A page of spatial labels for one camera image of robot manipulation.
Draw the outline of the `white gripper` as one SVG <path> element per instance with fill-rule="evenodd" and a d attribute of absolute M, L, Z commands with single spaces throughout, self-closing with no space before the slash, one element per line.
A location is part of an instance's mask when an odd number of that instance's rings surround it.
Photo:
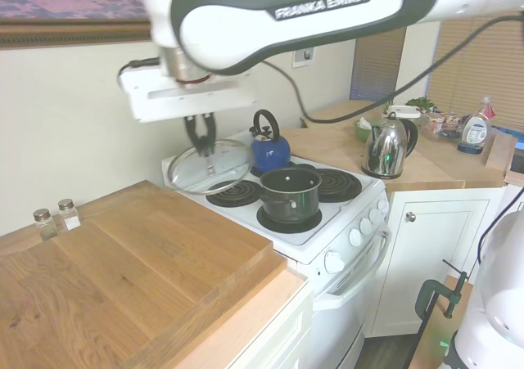
<path fill-rule="evenodd" d="M 126 74 L 124 91 L 133 117 L 141 123 L 186 116 L 185 129 L 199 156 L 215 152 L 214 112 L 249 107 L 257 101 L 256 82 L 250 74 L 214 75 L 198 84 L 182 84 L 162 74 Z M 207 128 L 204 145 L 194 116 L 201 114 Z"/>

